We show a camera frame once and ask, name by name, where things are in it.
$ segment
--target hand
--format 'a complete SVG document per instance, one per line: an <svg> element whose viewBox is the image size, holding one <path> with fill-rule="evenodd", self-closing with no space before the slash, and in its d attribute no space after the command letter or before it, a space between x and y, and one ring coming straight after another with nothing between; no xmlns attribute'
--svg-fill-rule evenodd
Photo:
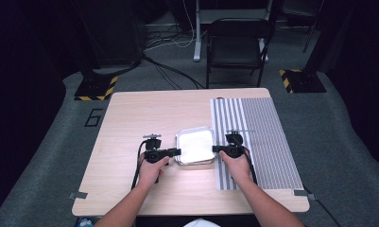
<svg viewBox="0 0 379 227"><path fill-rule="evenodd" d="M141 166L139 170L139 183L145 188L150 188L156 182L157 178L162 175L163 171L161 168L169 162L169 157L164 157L162 160L155 164L151 164L144 160L145 154L142 153L140 156Z"/></svg>
<svg viewBox="0 0 379 227"><path fill-rule="evenodd" d="M251 180L250 167L245 154L242 154L240 157L234 159L221 150L219 152L219 156L228 166L228 170L230 171L231 176L236 183L240 183L245 180Z"/></svg>

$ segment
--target forearm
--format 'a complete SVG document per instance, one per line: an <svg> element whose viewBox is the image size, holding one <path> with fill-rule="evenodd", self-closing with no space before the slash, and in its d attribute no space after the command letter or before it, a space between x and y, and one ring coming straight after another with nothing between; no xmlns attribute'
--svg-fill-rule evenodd
<svg viewBox="0 0 379 227"><path fill-rule="evenodd" d="M111 209L101 220L99 220L95 226L132 226L132 223L136 219L136 215L139 213L149 190L149 187L138 184L127 194L124 199L118 202L113 209Z"/></svg>
<svg viewBox="0 0 379 227"><path fill-rule="evenodd" d="M250 179L237 184L261 226L304 226L292 212L272 199Z"/></svg>

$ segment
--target dark curtain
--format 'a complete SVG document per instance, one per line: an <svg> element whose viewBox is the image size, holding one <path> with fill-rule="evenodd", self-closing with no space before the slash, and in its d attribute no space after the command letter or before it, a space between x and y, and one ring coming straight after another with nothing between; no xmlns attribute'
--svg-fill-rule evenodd
<svg viewBox="0 0 379 227"><path fill-rule="evenodd" d="M82 65L90 69L99 68L86 28L73 1L17 0L17 2L62 79L81 71L82 66L79 65L79 61L84 61ZM78 40L76 47L73 48L69 46L72 39ZM79 52L83 54L74 56L77 54L74 48L79 48Z"/></svg>
<svg viewBox="0 0 379 227"><path fill-rule="evenodd" d="M62 105L62 78L75 70L61 69L64 63L73 65L62 57L62 45L42 42L43 34L36 32L18 3L0 1L0 206ZM46 22L43 26L51 27Z"/></svg>
<svg viewBox="0 0 379 227"><path fill-rule="evenodd" d="M329 4L325 16L331 22L322 25L305 69L328 75L355 132L379 162L379 0Z"/></svg>

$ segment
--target yellow and black caution tape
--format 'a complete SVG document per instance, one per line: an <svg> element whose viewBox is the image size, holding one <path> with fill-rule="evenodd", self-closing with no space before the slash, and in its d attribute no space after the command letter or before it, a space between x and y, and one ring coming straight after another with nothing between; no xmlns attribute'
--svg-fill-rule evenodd
<svg viewBox="0 0 379 227"><path fill-rule="evenodd" d="M289 83L289 79L287 77L288 72L301 72L300 69L293 69L293 70L280 70L281 78L283 79L285 89L288 93L294 93L292 90L292 87Z"/></svg>
<svg viewBox="0 0 379 227"><path fill-rule="evenodd" d="M106 100L112 95L112 91L117 80L118 80L118 77L114 77L111 80L110 86L107 89L107 92L104 96L75 96L75 100L82 100L82 101Z"/></svg>

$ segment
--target wooden table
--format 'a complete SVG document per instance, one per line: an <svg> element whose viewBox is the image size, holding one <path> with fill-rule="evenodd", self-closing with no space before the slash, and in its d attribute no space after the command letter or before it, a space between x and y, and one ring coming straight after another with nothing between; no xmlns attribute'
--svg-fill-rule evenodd
<svg viewBox="0 0 379 227"><path fill-rule="evenodd" d="M113 94L79 188L79 192L88 195L86 199L76 198L73 214L105 215L130 191L143 136L161 134L161 148L174 148L179 131L212 126L210 99L217 97L270 97L270 94L264 88ZM294 196L291 189L266 192L293 212L309 209L307 198ZM216 189L215 164L179 166L170 159L139 216L250 213L240 190Z"/></svg>

